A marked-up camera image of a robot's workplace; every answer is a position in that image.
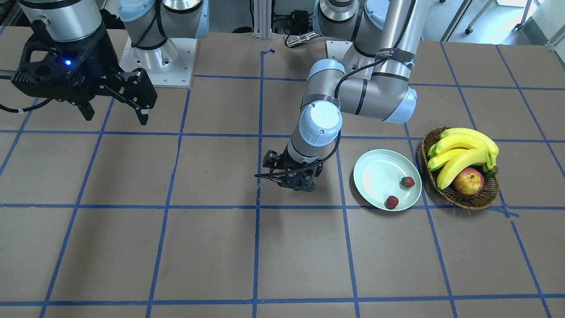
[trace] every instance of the round plate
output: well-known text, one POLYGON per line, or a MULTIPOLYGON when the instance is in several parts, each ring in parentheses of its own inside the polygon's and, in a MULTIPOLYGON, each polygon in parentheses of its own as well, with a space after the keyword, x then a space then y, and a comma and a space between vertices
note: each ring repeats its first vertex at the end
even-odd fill
POLYGON ((414 164, 405 156, 387 149, 371 150, 359 158, 353 169, 357 190, 372 205, 387 211, 401 211, 413 206, 421 194, 422 181, 414 164), (412 177, 414 186, 400 184, 404 177, 412 177), (394 209, 385 207, 389 196, 398 198, 394 209))

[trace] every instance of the apple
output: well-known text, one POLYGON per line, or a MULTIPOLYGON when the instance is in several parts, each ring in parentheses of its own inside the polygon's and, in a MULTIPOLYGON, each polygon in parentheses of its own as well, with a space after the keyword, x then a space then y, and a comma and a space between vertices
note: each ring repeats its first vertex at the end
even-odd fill
POLYGON ((453 180, 455 190, 464 195, 477 194, 484 185, 483 175, 471 167, 463 169, 453 180))

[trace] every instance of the red strawberry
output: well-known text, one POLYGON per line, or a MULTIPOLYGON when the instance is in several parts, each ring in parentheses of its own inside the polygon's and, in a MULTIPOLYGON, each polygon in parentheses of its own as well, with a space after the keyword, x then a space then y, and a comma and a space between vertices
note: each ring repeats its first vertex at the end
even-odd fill
POLYGON ((395 197, 394 195, 391 195, 390 197, 386 198, 386 202, 385 202, 385 207, 387 209, 394 209, 396 206, 398 205, 398 198, 395 197))
POLYGON ((400 180, 400 184, 405 188, 410 188, 413 187, 416 183, 414 182, 414 179, 412 179, 412 177, 404 177, 402 178, 402 180, 400 180))

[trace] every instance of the robotic arm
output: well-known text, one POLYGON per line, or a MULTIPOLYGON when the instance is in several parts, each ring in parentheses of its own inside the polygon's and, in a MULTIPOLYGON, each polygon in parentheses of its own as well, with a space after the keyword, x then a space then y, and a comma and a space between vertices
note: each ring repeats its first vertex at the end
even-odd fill
POLYGON ((31 21, 33 35, 25 43, 17 71, 2 71, 1 79, 26 95, 46 100, 23 109, 0 109, 23 113, 55 99, 76 106, 89 121, 96 95, 111 96, 134 109, 141 124, 149 118, 157 93, 143 68, 125 72, 94 0, 19 0, 31 21), (45 57, 33 61, 34 52, 45 57))
POLYGON ((371 11, 374 1, 368 0, 363 12, 357 0, 320 0, 316 5, 318 30, 327 34, 330 31, 326 29, 341 29, 341 33, 332 36, 353 39, 355 52, 350 56, 359 58, 349 59, 347 67, 332 59, 322 59, 313 65, 306 82, 301 115, 286 148, 280 155, 269 150, 263 167, 270 172, 256 175, 281 187, 308 192, 315 189, 314 177, 321 173, 323 163, 337 150, 341 111, 393 123, 405 123, 412 116, 416 91, 408 87, 408 79, 429 0, 390 0, 382 32, 375 30, 377 25, 373 19, 376 18, 371 18, 375 16, 371 11), (364 50, 374 43, 377 43, 374 55, 368 57, 364 50), (370 68, 370 79, 354 76, 370 68), (331 153, 320 160, 325 147, 335 138, 336 145, 331 153))

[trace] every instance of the brown basket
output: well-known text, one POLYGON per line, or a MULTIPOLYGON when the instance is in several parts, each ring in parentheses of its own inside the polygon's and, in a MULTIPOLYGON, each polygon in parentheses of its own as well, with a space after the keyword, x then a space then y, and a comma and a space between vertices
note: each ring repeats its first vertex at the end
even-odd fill
POLYGON ((422 139, 421 155, 424 158, 423 169, 428 172, 429 179, 432 182, 433 187, 445 199, 447 199, 447 201, 457 205, 458 207, 470 210, 480 210, 489 207, 496 200, 498 191, 500 189, 496 177, 485 177, 485 185, 478 194, 463 195, 453 189, 451 185, 443 190, 440 190, 437 187, 437 176, 440 174, 441 169, 438 169, 436 171, 429 171, 428 169, 426 169, 426 167, 428 166, 428 150, 431 146, 433 146, 440 140, 440 134, 446 129, 448 129, 448 127, 439 127, 432 129, 424 136, 424 139, 422 139))

